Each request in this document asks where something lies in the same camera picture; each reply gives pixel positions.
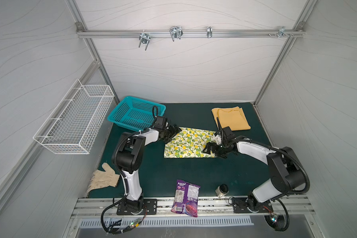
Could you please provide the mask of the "green floral skirt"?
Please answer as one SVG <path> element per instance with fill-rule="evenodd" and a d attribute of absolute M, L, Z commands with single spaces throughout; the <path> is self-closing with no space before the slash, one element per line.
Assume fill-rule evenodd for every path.
<path fill-rule="evenodd" d="M 202 151 L 209 142 L 215 142 L 214 131 L 180 128 L 179 132 L 164 148 L 164 158 L 215 158 L 214 153 Z"/>

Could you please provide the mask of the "yellow skirt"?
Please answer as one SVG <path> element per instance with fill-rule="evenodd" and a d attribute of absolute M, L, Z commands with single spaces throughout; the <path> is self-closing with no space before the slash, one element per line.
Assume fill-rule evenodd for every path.
<path fill-rule="evenodd" d="M 232 131 L 250 130 L 245 113 L 242 108 L 214 108 L 211 110 L 215 123 L 220 122 L 221 128 L 229 127 Z"/>

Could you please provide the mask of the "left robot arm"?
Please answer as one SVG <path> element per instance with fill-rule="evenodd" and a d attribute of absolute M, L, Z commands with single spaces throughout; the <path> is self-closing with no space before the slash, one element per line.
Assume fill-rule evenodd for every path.
<path fill-rule="evenodd" d="M 152 117 L 153 123 L 149 128 L 133 133 L 124 132 L 112 155 L 112 162 L 122 177 L 125 194 L 119 201 L 113 202 L 101 213 L 101 226 L 106 234 L 117 235 L 129 232 L 144 220 L 141 218 L 124 229 L 117 229 L 116 226 L 120 225 L 120 222 L 107 226 L 104 222 L 104 215 L 109 209 L 121 204 L 124 204 L 127 211 L 131 213 L 144 212 L 145 215 L 147 214 L 138 174 L 145 146 L 157 141 L 163 141 L 167 144 L 181 132 L 176 124 L 169 124 L 166 117 L 159 115 L 159 109 L 156 105 L 152 107 Z"/>

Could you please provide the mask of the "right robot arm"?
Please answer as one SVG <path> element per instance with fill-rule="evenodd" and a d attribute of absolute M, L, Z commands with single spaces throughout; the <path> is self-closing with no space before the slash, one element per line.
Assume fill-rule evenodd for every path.
<path fill-rule="evenodd" d="M 289 147 L 276 148 L 244 136 L 236 136 L 230 127 L 223 128 L 217 119 L 215 142 L 205 145 L 203 153 L 227 158 L 229 153 L 240 153 L 268 166 L 269 179 L 248 194 L 245 201 L 252 213 L 259 212 L 265 203 L 290 194 L 304 194 L 310 189 L 305 168 Z"/>

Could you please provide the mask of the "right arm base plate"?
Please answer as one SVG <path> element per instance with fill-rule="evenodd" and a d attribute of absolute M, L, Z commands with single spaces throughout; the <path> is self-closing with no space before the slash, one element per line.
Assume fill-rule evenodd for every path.
<path fill-rule="evenodd" d="M 232 206 L 233 212 L 237 214 L 270 213 L 274 211 L 270 201 L 260 203 L 252 197 L 230 197 L 228 203 Z"/>

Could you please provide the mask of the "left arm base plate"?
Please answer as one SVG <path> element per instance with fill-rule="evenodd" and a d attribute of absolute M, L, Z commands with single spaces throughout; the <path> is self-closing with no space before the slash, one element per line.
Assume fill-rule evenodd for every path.
<path fill-rule="evenodd" d="M 157 200 L 141 198 L 137 201 L 126 199 L 117 208 L 117 215 L 156 215 Z"/>

